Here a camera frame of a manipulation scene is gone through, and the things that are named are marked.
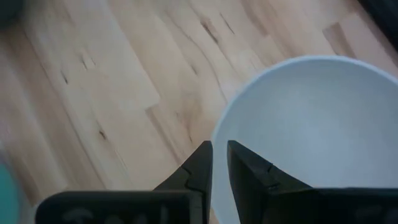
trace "dark object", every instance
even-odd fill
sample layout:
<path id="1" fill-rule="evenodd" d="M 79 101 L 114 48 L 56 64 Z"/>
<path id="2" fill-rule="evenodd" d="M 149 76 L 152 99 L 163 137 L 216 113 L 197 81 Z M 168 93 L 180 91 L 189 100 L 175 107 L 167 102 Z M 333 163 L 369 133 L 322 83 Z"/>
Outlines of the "dark object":
<path id="1" fill-rule="evenodd" d="M 358 0 L 398 51 L 398 1 Z"/>
<path id="2" fill-rule="evenodd" d="M 6 25 L 22 9 L 22 0 L 0 0 L 0 26 Z"/>
<path id="3" fill-rule="evenodd" d="M 207 224 L 212 152 L 205 141 L 153 191 L 54 195 L 36 224 Z M 313 189 L 236 141 L 228 142 L 228 169 L 242 224 L 398 223 L 396 189 Z"/>

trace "bowl rim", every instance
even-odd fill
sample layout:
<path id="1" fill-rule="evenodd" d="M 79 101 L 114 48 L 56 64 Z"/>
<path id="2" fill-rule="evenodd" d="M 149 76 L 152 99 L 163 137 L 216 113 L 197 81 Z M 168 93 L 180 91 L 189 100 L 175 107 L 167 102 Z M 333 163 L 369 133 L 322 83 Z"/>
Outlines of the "bowl rim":
<path id="1" fill-rule="evenodd" d="M 342 62 L 342 63 L 350 63 L 353 65 L 357 65 L 359 67 L 363 67 L 363 68 L 373 71 L 374 73 L 388 79 L 389 81 L 391 81 L 392 83 L 395 83 L 398 86 L 398 78 L 397 77 L 391 75 L 390 73 L 387 73 L 386 71 L 382 70 L 381 68 L 378 68 L 378 67 L 371 65 L 367 62 L 360 61 L 358 59 L 353 59 L 353 58 L 340 56 L 340 55 L 305 55 L 305 56 L 289 58 L 289 59 L 279 62 L 275 65 L 272 65 L 269 68 L 265 68 L 263 72 L 256 75 L 255 77 L 251 78 L 247 83 L 245 83 L 240 88 L 240 90 L 238 90 L 235 93 L 235 95 L 232 97 L 232 99 L 227 102 L 227 105 L 224 108 L 224 110 L 223 110 L 220 118 L 218 119 L 217 124 L 211 134 L 212 144 L 215 145 L 216 139 L 218 138 L 218 135 L 220 133 L 221 125 L 223 124 L 224 120 L 226 119 L 227 114 L 229 113 L 231 108 L 260 79 L 262 79 L 266 75 L 269 75 L 270 73 L 272 73 L 282 67 L 285 67 L 285 66 L 294 65 L 294 64 L 303 63 L 303 62 L 316 62 L 316 61 Z M 216 206 L 217 203 L 212 200 L 211 204 L 212 204 L 212 208 L 214 210 L 214 213 L 215 213 L 219 223 L 222 224 L 223 222 L 219 219 L 220 216 L 219 216 L 218 209 Z"/>

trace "teal object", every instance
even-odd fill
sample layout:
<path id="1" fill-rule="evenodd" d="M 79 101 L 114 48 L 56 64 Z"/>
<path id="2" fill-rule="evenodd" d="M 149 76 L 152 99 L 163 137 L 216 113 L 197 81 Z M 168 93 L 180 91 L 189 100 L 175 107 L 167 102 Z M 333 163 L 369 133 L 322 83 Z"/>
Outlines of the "teal object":
<path id="1" fill-rule="evenodd" d="M 18 189 L 10 172 L 0 164 L 0 222 L 17 224 L 19 219 Z"/>

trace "white bowl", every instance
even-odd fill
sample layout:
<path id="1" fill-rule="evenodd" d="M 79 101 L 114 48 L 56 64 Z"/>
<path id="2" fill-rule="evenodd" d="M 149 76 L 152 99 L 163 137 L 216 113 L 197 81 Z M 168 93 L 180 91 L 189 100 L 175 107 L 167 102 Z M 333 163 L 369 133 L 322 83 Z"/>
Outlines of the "white bowl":
<path id="1" fill-rule="evenodd" d="M 252 80 L 212 136 L 212 204 L 222 224 L 239 223 L 229 139 L 312 187 L 398 187 L 398 81 L 338 56 L 294 58 Z"/>

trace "wood grain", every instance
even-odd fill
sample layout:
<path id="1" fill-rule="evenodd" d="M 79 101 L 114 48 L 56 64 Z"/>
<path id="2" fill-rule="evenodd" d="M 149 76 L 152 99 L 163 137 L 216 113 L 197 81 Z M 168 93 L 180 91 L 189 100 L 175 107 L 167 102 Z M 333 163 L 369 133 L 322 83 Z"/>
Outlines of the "wood grain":
<path id="1" fill-rule="evenodd" d="M 355 0 L 26 3 L 0 33 L 0 141 L 31 204 L 153 189 L 244 83 L 287 58 L 345 55 L 398 75 Z"/>

